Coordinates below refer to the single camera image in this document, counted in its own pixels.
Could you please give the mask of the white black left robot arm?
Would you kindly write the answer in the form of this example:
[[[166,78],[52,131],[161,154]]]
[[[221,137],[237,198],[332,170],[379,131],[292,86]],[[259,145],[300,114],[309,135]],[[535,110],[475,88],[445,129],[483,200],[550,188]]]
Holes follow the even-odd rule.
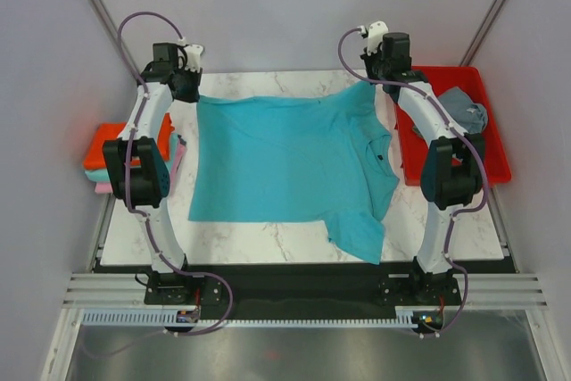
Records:
[[[151,255],[146,289],[165,292],[176,303],[192,300],[196,283],[183,274],[187,261],[170,220],[170,172],[158,136],[173,102],[199,101],[203,53],[203,46],[183,39],[154,44],[153,60],[136,75],[137,99],[127,124],[103,143],[112,193],[137,219]]]

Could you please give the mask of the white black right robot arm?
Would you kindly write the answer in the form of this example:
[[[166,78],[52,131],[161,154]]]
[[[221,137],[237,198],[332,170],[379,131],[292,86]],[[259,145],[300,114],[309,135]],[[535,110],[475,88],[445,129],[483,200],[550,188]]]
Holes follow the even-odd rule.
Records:
[[[454,268],[450,248],[459,215],[481,211],[487,204],[485,141],[481,134],[470,134],[461,127],[438,100],[425,73],[412,68],[408,34],[391,32],[382,21],[359,33],[367,41],[360,56],[366,81],[383,87],[426,142],[420,188],[428,212],[414,261],[417,275],[408,289],[415,302],[430,303],[441,292],[437,276]]]

